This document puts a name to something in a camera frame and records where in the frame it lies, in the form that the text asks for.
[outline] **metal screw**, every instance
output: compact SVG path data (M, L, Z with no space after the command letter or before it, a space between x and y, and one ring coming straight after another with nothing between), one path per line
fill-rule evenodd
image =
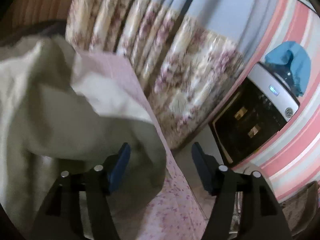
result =
M228 170L228 167L226 165L220 165L219 166L219 170L220 171L227 171Z
M252 173L252 175L253 175L254 177L256 177L256 178L260 178L260 177L261 177L261 173L258 172L258 171L254 171L254 172Z
M99 165L96 165L93 169L95 171L102 171L103 170L103 166L101 164L99 164Z
M65 178L69 176L69 171L63 171L61 172L61 177Z

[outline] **digital display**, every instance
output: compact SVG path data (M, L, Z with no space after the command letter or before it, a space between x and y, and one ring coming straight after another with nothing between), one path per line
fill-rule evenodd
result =
M276 95L276 97L279 95L279 93L277 92L277 90L275 89L275 87L273 85L269 86L269 89L272 93L274 93Z

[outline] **dark fabric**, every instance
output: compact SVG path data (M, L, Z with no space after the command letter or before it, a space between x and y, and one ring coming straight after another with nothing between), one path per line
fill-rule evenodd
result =
M318 188L318 183L312 182L295 196L281 203L282 211L293 236L303 231L316 214Z
M28 35L40 35L45 37L51 37L53 35L60 34L64 37L66 25L67 22L64 20L54 20L23 27L16 30L13 34L0 40L0 47L14 45L23 36Z
M317 210L316 215L308 227L301 233L293 237L294 240L319 240L320 236L320 208Z

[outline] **pink bedsheet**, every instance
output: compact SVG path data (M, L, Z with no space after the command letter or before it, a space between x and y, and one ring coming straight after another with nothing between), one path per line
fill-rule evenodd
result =
M196 240L201 239L206 222L190 187L175 162L160 126L144 96L128 60L112 53L78 52L83 60L90 59L90 71L115 80L151 116L166 149L166 177L159 194L148 204L138 239Z

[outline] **floral fabric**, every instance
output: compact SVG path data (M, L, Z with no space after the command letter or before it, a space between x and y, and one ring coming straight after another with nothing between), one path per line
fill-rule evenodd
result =
M170 148L207 117L240 74L237 44L153 0L73 0L66 39L129 59Z
M144 210L142 222L139 224L140 230L138 235L132 239L201 239L206 227L206 221L185 177L172 156L156 116L140 88L134 71L130 69L130 64L124 64L123 62L119 64L119 60L116 57L101 53L89 54L89 57L100 62L108 62L107 64L96 64L96 68L98 69L95 69L95 71L99 71L99 73L112 78L124 91L146 109L166 150L167 172L163 188ZM127 218L126 222L130 225L139 219L140 214L137 214L136 217ZM128 229L126 232L123 232L123 235L120 235L121 239L128 239L129 231Z

